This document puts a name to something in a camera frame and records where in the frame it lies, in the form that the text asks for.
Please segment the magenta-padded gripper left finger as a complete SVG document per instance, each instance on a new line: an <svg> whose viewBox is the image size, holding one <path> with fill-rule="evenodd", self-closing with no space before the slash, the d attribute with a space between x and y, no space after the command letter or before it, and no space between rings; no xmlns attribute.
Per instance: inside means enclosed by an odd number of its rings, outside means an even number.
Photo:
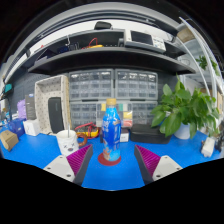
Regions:
<svg viewBox="0 0 224 224"><path fill-rule="evenodd" d="M59 155L44 170L81 186L92 155L93 145L90 144L69 156Z"/></svg>

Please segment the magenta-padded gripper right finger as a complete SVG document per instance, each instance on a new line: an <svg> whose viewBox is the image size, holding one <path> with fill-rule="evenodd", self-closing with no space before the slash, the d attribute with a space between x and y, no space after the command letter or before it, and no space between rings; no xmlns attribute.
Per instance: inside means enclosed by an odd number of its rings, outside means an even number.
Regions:
<svg viewBox="0 0 224 224"><path fill-rule="evenodd" d="M134 155L145 185L182 169L182 167L168 155L158 156L139 145L134 147Z"/></svg>

